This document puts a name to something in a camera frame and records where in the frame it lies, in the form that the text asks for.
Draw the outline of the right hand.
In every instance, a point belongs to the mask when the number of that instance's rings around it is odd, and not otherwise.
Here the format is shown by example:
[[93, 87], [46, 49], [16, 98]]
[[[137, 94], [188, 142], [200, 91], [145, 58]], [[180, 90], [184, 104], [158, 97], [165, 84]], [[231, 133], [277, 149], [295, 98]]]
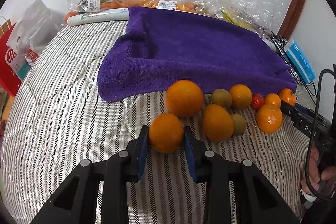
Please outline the right hand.
[[319, 151], [315, 144], [312, 145], [309, 158], [309, 180], [315, 190], [319, 190], [320, 182], [335, 178], [336, 167], [329, 166], [322, 173], [318, 171], [317, 160], [319, 159]]

